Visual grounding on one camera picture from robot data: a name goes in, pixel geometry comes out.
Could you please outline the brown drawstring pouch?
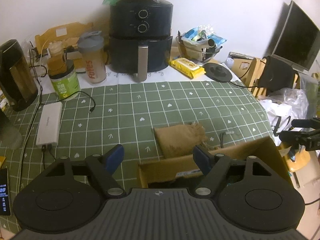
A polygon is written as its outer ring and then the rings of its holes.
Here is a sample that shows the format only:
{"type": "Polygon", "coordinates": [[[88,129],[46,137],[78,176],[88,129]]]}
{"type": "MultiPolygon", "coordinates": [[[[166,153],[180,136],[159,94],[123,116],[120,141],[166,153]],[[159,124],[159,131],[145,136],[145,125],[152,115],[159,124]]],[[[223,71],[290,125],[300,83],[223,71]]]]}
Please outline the brown drawstring pouch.
{"type": "Polygon", "coordinates": [[[154,133],[165,159],[190,155],[196,145],[208,140],[204,127],[197,122],[154,128],[154,133]]]}

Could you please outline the cardboard box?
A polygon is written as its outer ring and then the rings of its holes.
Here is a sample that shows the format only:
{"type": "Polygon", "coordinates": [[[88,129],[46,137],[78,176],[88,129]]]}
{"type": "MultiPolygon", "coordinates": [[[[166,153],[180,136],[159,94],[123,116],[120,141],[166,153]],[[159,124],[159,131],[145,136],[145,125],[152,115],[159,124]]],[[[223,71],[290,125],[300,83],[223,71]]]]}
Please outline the cardboard box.
{"type": "Polygon", "coordinates": [[[204,176],[193,160],[193,154],[177,158],[151,161],[138,165],[138,185],[147,189],[157,183],[162,189],[163,183],[180,178],[197,178],[201,181],[189,192],[204,186],[210,192],[217,192],[233,185],[251,189],[283,189],[292,182],[283,159],[270,137],[244,142],[240,145],[221,148],[209,152],[215,157],[216,164],[204,176]]]}

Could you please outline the white tote bag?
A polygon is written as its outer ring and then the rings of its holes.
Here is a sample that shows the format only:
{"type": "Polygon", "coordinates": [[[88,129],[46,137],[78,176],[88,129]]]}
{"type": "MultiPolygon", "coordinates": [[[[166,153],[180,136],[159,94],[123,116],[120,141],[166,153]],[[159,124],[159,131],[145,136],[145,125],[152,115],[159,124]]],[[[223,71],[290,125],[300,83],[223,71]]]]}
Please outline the white tote bag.
{"type": "Polygon", "coordinates": [[[282,131],[289,131],[292,127],[291,122],[298,119],[298,115],[293,110],[292,106],[286,103],[275,103],[271,99],[259,101],[264,108],[274,137],[278,137],[282,131]]]}

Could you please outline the black bag on chair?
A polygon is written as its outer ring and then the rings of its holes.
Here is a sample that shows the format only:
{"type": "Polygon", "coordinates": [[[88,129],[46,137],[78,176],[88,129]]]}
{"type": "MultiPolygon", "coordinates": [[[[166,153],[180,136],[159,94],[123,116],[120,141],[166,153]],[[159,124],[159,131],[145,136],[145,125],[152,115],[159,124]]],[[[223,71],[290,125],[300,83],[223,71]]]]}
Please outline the black bag on chair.
{"type": "Polygon", "coordinates": [[[267,94],[283,88],[292,88],[297,72],[286,62],[275,57],[265,57],[264,70],[258,81],[258,88],[266,88],[267,94]]]}

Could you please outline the white power bank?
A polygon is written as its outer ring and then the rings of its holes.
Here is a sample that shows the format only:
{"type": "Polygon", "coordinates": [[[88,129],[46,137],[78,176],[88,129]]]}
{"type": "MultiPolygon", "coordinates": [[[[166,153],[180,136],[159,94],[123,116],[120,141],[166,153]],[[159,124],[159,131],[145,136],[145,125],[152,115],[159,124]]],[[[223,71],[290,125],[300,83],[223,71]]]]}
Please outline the white power bank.
{"type": "Polygon", "coordinates": [[[44,105],[38,126],[36,146],[58,145],[61,113],[62,102],[44,105]]]}

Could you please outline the green grid tablecloth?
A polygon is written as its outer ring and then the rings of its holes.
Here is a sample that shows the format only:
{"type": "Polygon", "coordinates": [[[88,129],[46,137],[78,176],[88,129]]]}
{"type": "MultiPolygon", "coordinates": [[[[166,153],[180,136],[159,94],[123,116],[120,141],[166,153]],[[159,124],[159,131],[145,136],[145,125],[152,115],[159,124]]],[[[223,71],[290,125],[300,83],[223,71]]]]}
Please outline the green grid tablecloth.
{"type": "Polygon", "coordinates": [[[116,144],[124,146],[125,155],[113,176],[126,190],[136,187],[137,165],[163,158],[154,128],[198,122],[212,147],[272,134],[264,109],[247,89],[214,81],[86,88],[62,104],[59,142],[48,153],[35,145],[41,112],[36,102],[20,112],[5,111],[23,137],[17,150],[1,147],[10,199],[56,158],[82,160],[116,144]]]}

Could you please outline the computer monitor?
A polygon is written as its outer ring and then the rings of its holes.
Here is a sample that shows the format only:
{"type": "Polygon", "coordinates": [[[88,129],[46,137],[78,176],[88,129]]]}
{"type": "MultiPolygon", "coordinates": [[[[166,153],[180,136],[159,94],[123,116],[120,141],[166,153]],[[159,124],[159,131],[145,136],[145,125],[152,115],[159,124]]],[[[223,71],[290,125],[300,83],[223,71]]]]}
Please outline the computer monitor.
{"type": "Polygon", "coordinates": [[[318,53],[319,28],[295,1],[291,1],[271,55],[310,70],[318,53]]]}

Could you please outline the wooden chair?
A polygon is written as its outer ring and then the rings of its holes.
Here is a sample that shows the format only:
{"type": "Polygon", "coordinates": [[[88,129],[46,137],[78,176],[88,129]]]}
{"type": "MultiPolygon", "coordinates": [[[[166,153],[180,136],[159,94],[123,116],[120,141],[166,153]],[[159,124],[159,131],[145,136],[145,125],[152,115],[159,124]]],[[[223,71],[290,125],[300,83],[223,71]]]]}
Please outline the wooden chair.
{"type": "Polygon", "coordinates": [[[258,81],[261,78],[264,68],[267,64],[267,58],[259,59],[254,58],[247,69],[244,77],[241,77],[240,80],[244,86],[248,87],[248,90],[253,94],[257,99],[262,96],[267,96],[269,91],[267,88],[259,88],[258,81]]]}

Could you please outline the green label white jar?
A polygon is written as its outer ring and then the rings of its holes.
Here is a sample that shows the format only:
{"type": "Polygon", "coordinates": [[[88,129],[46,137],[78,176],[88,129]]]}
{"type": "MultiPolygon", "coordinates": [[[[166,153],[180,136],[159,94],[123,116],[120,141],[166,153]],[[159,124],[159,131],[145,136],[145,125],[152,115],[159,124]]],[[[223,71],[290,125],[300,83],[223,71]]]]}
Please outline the green label white jar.
{"type": "Polygon", "coordinates": [[[66,70],[48,70],[48,75],[59,100],[71,100],[80,92],[80,84],[73,60],[66,61],[66,70]]]}

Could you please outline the black kettle base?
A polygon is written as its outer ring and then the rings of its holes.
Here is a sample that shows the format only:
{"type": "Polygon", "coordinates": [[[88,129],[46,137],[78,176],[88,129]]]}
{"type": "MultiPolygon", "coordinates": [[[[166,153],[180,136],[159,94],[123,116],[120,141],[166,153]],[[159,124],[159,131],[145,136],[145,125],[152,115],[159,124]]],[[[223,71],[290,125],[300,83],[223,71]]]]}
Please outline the black kettle base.
{"type": "Polygon", "coordinates": [[[207,62],[203,65],[205,75],[217,82],[228,83],[232,80],[231,72],[220,64],[207,62]]]}

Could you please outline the yellow wet wipes pack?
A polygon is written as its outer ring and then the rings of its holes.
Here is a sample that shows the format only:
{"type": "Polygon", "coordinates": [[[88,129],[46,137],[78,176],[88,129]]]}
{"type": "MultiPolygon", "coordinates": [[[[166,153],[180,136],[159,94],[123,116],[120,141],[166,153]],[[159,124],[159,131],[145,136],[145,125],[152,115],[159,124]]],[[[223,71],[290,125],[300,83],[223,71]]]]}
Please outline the yellow wet wipes pack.
{"type": "Polygon", "coordinates": [[[172,60],[170,66],[190,79],[195,79],[206,74],[203,67],[182,57],[172,60]]]}

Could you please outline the glass bowl with items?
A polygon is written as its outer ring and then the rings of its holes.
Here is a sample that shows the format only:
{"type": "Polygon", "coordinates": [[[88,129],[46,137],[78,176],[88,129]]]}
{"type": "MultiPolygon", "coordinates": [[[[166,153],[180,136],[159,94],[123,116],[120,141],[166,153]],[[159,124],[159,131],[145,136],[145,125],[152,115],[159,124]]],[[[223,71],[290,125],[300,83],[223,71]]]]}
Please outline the glass bowl with items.
{"type": "Polygon", "coordinates": [[[180,56],[205,64],[220,52],[227,39],[217,35],[212,25],[200,25],[186,32],[177,32],[176,42],[180,56]]]}

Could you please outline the grey lid shaker bottle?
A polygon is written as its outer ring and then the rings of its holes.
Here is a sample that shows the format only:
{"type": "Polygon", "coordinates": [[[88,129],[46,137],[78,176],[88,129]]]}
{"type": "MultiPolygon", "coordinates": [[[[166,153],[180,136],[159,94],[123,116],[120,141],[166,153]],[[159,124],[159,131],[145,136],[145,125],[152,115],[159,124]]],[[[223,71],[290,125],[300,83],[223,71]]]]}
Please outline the grey lid shaker bottle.
{"type": "Polygon", "coordinates": [[[82,61],[92,84],[100,83],[106,79],[106,67],[104,56],[104,38],[101,31],[83,33],[77,42],[78,51],[82,55],[82,61]]]}

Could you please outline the black air fryer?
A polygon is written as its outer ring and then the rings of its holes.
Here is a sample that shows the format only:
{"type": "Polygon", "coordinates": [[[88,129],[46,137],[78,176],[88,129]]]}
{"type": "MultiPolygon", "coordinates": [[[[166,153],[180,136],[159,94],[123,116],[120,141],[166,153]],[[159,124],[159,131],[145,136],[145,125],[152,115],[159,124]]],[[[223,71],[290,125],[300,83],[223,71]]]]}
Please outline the black air fryer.
{"type": "Polygon", "coordinates": [[[119,0],[110,6],[109,57],[113,71],[137,82],[169,65],[173,4],[165,0],[119,0]]]}

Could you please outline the black electric kettle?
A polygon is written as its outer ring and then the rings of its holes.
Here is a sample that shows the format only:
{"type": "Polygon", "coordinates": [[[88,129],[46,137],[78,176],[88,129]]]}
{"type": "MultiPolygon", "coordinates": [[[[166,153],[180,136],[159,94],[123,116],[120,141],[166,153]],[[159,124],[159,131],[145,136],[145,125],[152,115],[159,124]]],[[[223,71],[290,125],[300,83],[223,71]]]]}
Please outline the black electric kettle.
{"type": "Polygon", "coordinates": [[[23,50],[17,40],[1,45],[1,90],[16,112],[30,106],[38,95],[23,50]]]}

